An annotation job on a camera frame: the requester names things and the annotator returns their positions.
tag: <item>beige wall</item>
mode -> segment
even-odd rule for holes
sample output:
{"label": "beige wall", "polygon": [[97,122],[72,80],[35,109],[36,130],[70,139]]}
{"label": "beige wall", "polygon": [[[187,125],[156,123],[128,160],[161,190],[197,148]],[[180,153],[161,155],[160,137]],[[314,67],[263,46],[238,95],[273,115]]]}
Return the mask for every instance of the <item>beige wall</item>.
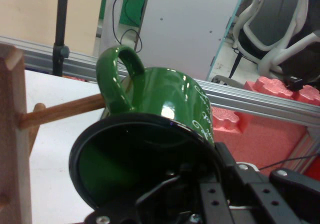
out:
{"label": "beige wall", "polygon": [[[0,0],[0,36],[52,46],[58,0]],[[101,0],[68,0],[65,44],[92,55]]]}

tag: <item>wooden mug rack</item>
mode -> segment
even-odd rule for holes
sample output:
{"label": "wooden mug rack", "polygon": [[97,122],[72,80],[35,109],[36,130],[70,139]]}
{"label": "wooden mug rack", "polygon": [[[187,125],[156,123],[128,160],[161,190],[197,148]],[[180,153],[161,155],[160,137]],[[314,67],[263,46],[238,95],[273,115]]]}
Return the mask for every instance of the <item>wooden mug rack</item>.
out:
{"label": "wooden mug rack", "polygon": [[105,107],[101,94],[27,113],[23,52],[0,44],[0,224],[31,224],[29,156],[41,124]]}

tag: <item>wire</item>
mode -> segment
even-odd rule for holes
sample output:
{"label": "wire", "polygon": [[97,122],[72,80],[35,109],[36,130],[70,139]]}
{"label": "wire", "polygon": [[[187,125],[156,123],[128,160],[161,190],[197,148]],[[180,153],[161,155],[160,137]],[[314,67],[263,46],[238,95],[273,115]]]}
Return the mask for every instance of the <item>wire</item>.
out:
{"label": "wire", "polygon": [[127,32],[129,32],[129,31],[135,32],[136,35],[138,36],[139,41],[140,41],[140,44],[141,44],[141,47],[140,47],[140,50],[136,51],[136,53],[141,52],[141,50],[142,50],[142,40],[141,40],[141,38],[140,38],[140,36],[139,36],[139,33],[138,33],[135,29],[131,29],[131,28],[130,28],[130,29],[126,30],[126,31],[122,34],[122,36],[121,36],[121,38],[120,38],[120,44],[122,43],[122,39],[124,38],[125,34],[126,34]]}
{"label": "wire", "polygon": [[[239,52],[236,52],[236,51],[238,50],[237,48],[233,48],[233,47],[232,47],[232,49],[233,49],[233,52],[234,52],[235,54],[237,54],[237,55],[239,54]],[[248,59],[245,55],[243,55],[242,58],[247,59],[248,61],[250,61],[250,62],[252,62],[252,63],[254,63],[254,64],[257,64],[255,61]]]}
{"label": "wire", "polygon": [[139,52],[141,52],[141,50],[142,50],[142,40],[141,40],[141,38],[140,38],[140,36],[139,36],[139,34],[138,34],[138,32],[137,32],[136,30],[134,30],[134,29],[128,29],[128,30],[126,30],[126,31],[122,34],[120,40],[117,38],[117,35],[116,35],[116,32],[115,32],[115,5],[116,5],[116,2],[117,2],[117,0],[114,0],[113,5],[112,5],[112,31],[113,31],[114,38],[115,38],[116,41],[121,45],[121,44],[122,44],[122,43],[121,43],[121,40],[123,39],[124,35],[125,35],[128,31],[134,31],[134,32],[136,33],[136,35],[138,36],[138,38],[139,38],[139,40],[140,40],[140,43],[141,43],[141,48],[140,48],[140,50],[136,52],[136,53],[139,53]]}
{"label": "wire", "polygon": [[130,0],[126,0],[125,4],[124,4],[124,13],[126,15],[126,17],[129,19],[130,22],[132,22],[133,24],[135,24],[136,26],[139,26],[138,23],[136,23],[127,13],[127,4]]}
{"label": "wire", "polygon": [[278,164],[281,164],[281,163],[288,162],[288,161],[308,159],[308,158],[313,158],[313,157],[316,157],[316,156],[319,156],[319,153],[312,154],[312,155],[305,155],[305,156],[300,156],[300,157],[294,157],[294,158],[284,159],[284,160],[278,161],[278,162],[276,162],[276,163],[273,163],[273,164],[271,164],[271,165],[267,165],[267,166],[264,166],[264,167],[262,167],[262,168],[259,168],[259,171],[261,171],[261,170],[263,170],[263,169],[267,169],[267,168],[273,167],[273,166],[278,165]]}

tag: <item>white chair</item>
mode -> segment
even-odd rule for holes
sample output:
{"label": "white chair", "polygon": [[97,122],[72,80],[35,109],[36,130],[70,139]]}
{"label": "white chair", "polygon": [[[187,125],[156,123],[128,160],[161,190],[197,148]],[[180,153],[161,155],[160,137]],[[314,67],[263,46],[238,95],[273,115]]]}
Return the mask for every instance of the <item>white chair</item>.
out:
{"label": "white chair", "polygon": [[[310,7],[309,0],[253,0],[233,28],[234,47],[238,48],[239,55],[229,77],[232,77],[244,55],[257,63],[260,76],[276,78],[271,70],[282,74],[284,68],[280,64],[299,54],[310,44],[320,42],[318,24],[312,26],[311,30],[309,28],[309,33],[306,34],[308,10],[310,13],[315,12],[317,16],[320,13],[319,1],[314,2]],[[292,43],[293,37],[303,28],[304,36]],[[286,67],[285,74],[289,74],[288,70],[292,69],[290,65],[283,66]]]}

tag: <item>mug rim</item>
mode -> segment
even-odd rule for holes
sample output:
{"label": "mug rim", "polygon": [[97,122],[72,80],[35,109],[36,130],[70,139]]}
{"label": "mug rim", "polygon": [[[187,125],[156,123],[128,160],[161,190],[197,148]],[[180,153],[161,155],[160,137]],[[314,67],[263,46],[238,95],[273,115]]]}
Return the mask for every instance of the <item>mug rim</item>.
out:
{"label": "mug rim", "polygon": [[104,119],[101,119],[92,125],[90,125],[87,129],[85,129],[79,137],[74,142],[70,155],[69,155],[69,175],[71,181],[81,196],[81,198],[94,210],[100,207],[91,195],[89,194],[88,190],[85,188],[80,171],[79,171],[79,157],[85,145],[90,141],[91,138],[98,135],[99,133],[106,131],[110,128],[115,128],[120,125],[125,124],[151,124],[154,126],[166,126],[173,128],[174,130],[180,132],[186,138],[189,138],[194,143],[199,143],[199,146],[202,148],[206,148],[212,152],[215,151],[214,145],[209,143],[203,136],[201,136],[198,132],[191,129],[190,127],[186,126],[185,124],[169,119],[167,117],[163,117],[156,114],[151,113],[142,113],[142,112],[126,112],[120,114],[114,114],[108,116]]}

